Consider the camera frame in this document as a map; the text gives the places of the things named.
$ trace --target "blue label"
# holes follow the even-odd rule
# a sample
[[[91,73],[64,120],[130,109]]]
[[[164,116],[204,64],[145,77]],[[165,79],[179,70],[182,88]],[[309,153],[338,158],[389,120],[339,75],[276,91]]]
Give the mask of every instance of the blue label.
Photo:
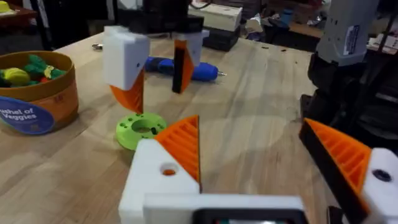
[[[3,96],[0,96],[0,117],[25,134],[44,134],[54,125],[54,118],[45,109]]]

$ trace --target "orange ribbed part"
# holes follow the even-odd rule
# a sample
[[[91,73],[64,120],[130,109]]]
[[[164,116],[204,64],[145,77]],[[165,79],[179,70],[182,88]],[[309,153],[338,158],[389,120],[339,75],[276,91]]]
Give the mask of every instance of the orange ribbed part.
[[[363,143],[317,121],[305,118],[351,188],[361,197],[371,149]]]
[[[174,47],[179,49],[184,49],[184,61],[183,61],[183,68],[182,68],[182,81],[181,81],[181,90],[179,93],[183,93],[184,90],[188,87],[189,83],[191,82],[191,78],[193,75],[193,66],[191,56],[189,55],[189,51],[187,49],[187,41],[186,40],[175,40]]]
[[[200,183],[199,116],[191,116],[169,126],[155,139]]]
[[[125,108],[138,114],[144,111],[144,69],[140,71],[136,81],[130,90],[121,90],[111,86],[113,95],[117,101]]]

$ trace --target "wooden table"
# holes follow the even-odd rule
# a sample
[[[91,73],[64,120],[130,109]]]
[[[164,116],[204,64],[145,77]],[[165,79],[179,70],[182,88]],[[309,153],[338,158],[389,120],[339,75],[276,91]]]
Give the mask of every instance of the wooden table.
[[[323,30],[318,29],[316,27],[310,27],[306,24],[298,24],[292,22],[289,24],[291,32],[295,32],[298,34],[309,35],[311,37],[321,38],[323,36]]]
[[[114,135],[130,112],[102,79],[102,53],[91,49],[101,39],[57,50],[76,66],[80,116],[74,123],[45,136],[0,125],[0,223],[119,223],[131,155]],[[243,39],[227,54],[203,49],[202,61],[228,76],[192,82],[176,95],[170,77],[147,74],[144,110],[169,124],[200,115],[204,192],[300,195],[310,223],[326,223],[333,197],[298,137],[300,95],[314,90],[310,53],[282,49]],[[152,42],[151,55],[173,54],[171,41]]]

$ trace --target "cardboard container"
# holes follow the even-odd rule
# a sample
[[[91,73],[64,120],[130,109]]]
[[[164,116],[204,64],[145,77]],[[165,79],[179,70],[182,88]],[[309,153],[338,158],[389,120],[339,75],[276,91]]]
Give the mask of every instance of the cardboard container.
[[[0,118],[19,132],[44,134],[70,124],[78,115],[75,67],[66,55],[31,51],[0,56],[0,69],[23,68],[30,54],[66,74],[37,85],[0,88]]]

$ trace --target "green ring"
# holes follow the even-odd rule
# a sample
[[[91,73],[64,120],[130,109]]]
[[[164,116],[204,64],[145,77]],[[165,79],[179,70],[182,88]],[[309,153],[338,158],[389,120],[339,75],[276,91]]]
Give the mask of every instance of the green ring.
[[[166,121],[157,114],[130,114],[118,122],[116,139],[126,149],[135,151],[141,139],[152,139],[166,128]]]

